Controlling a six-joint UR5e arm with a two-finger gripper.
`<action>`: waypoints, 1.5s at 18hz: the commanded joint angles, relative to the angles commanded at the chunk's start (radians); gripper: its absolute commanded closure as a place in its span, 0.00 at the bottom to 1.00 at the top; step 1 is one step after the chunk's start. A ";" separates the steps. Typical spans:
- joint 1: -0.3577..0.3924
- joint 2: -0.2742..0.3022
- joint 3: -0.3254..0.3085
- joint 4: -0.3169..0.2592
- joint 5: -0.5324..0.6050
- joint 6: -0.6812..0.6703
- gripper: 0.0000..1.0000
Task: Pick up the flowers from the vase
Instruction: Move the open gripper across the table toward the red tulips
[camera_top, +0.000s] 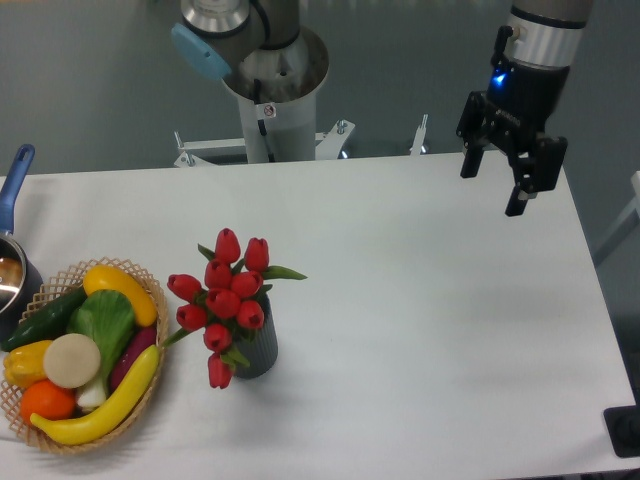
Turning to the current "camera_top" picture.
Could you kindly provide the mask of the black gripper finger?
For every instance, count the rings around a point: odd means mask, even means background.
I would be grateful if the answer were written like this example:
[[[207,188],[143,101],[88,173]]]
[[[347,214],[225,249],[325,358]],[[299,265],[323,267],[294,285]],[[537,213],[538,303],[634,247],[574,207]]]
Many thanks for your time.
[[[508,164],[514,177],[505,209],[508,217],[522,215],[529,200],[555,189],[567,148],[565,137],[536,138],[524,156],[514,146],[507,147]]]
[[[488,145],[487,105],[485,91],[472,91],[456,127],[456,134],[463,142],[464,160],[460,176],[464,179],[477,176]]]

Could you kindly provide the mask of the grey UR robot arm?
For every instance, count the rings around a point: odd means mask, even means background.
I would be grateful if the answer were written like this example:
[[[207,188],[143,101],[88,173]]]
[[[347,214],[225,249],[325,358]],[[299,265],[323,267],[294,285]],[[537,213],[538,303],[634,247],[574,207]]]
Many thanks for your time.
[[[516,1],[496,34],[488,87],[467,98],[456,133],[461,174],[478,173],[488,146],[508,160],[514,188],[508,216],[554,189],[567,140],[550,137],[554,112],[592,5],[588,1]],[[316,95],[328,51],[302,26],[295,1],[184,1],[172,42],[201,76],[236,97],[252,163],[312,160],[317,152]]]

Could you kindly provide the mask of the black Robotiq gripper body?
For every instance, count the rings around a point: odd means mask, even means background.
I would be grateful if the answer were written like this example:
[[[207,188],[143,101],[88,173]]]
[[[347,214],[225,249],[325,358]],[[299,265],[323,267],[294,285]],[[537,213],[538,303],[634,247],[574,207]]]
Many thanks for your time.
[[[565,154],[566,138],[547,137],[545,126],[556,108],[570,68],[528,64],[505,56],[494,56],[491,64],[482,144],[493,145],[504,153]]]

